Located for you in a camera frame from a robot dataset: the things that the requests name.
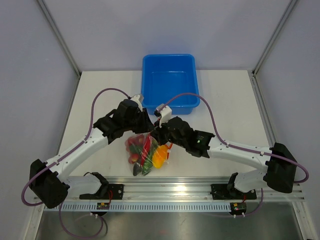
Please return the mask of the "red yellow fake grapes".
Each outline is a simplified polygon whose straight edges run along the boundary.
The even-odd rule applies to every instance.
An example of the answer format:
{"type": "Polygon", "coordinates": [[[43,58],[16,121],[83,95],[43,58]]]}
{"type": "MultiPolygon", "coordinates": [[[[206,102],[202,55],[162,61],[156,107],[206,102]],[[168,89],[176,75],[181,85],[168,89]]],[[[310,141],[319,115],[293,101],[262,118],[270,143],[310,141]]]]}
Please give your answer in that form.
{"type": "Polygon", "coordinates": [[[126,151],[129,154],[128,162],[135,164],[141,159],[145,136],[143,134],[130,136],[125,142],[126,151]]]}

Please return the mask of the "yellow fake bell pepper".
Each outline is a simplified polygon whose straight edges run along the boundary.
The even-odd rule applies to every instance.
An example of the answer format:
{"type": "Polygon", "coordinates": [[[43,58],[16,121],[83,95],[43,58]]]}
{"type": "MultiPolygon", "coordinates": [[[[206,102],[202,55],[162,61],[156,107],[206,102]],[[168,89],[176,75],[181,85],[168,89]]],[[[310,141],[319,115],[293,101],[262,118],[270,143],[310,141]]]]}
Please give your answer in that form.
{"type": "Polygon", "coordinates": [[[160,169],[165,161],[168,160],[170,154],[170,148],[168,145],[160,145],[156,148],[152,155],[152,165],[156,169],[160,169]]]}

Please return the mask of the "clear zip top bag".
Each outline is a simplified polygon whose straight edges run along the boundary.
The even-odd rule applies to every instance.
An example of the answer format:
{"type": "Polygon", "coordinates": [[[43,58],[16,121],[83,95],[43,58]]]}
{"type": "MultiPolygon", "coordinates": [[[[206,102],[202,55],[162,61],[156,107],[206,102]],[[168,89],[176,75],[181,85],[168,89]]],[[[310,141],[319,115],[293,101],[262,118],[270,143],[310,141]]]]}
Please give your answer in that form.
{"type": "Polygon", "coordinates": [[[130,136],[125,141],[133,176],[146,176],[169,160],[173,144],[160,145],[149,133],[130,136]]]}

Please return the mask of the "green fake cucumber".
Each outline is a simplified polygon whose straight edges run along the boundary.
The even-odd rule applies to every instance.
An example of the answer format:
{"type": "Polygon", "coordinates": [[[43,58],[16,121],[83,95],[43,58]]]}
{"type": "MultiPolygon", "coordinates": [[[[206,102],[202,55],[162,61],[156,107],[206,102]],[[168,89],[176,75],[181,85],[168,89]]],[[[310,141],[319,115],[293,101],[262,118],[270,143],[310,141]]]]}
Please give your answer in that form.
{"type": "Polygon", "coordinates": [[[136,162],[133,165],[133,176],[143,175],[146,176],[148,173],[151,172],[153,167],[152,161],[146,160],[144,164],[141,164],[140,162],[136,162]]]}

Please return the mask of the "red fake chili pepper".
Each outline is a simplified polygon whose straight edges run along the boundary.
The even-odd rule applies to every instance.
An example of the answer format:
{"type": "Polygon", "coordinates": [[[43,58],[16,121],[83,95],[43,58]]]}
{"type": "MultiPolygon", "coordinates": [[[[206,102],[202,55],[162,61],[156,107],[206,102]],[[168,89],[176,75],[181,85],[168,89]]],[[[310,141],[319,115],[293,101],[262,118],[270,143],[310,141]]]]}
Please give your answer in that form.
{"type": "Polygon", "coordinates": [[[151,136],[148,134],[145,138],[144,144],[143,144],[143,148],[142,148],[142,152],[141,152],[141,166],[144,166],[144,163],[146,162],[147,158],[148,158],[148,151],[149,151],[149,147],[150,147],[150,142],[151,142],[151,136]]]}

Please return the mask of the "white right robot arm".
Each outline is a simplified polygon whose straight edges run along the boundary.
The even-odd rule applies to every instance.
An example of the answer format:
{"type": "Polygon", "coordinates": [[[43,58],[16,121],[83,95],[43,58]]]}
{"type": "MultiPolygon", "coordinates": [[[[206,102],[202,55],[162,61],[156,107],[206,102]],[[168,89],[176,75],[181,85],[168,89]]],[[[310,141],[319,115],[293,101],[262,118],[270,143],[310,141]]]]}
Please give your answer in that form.
{"type": "Polygon", "coordinates": [[[157,121],[150,135],[159,144],[172,143],[197,158],[224,159],[253,168],[246,173],[233,173],[227,184],[213,189],[217,199],[242,200],[252,191],[266,187],[283,194],[293,191],[296,160],[281,143],[272,147],[224,144],[213,133],[194,130],[177,116],[166,123],[157,121]]]}

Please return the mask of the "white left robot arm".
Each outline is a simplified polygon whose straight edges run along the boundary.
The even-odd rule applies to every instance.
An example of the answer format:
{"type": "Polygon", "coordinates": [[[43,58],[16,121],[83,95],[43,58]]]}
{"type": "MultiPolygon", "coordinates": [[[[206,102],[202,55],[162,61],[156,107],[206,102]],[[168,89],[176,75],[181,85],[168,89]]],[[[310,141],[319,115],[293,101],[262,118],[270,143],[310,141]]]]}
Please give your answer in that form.
{"type": "Polygon", "coordinates": [[[109,182],[99,173],[70,180],[70,174],[91,155],[121,138],[125,132],[143,134],[153,129],[142,96],[121,101],[116,109],[96,122],[90,122],[88,133],[73,146],[45,162],[35,160],[30,166],[27,186],[49,209],[60,205],[68,194],[81,199],[109,198],[109,182]]]}

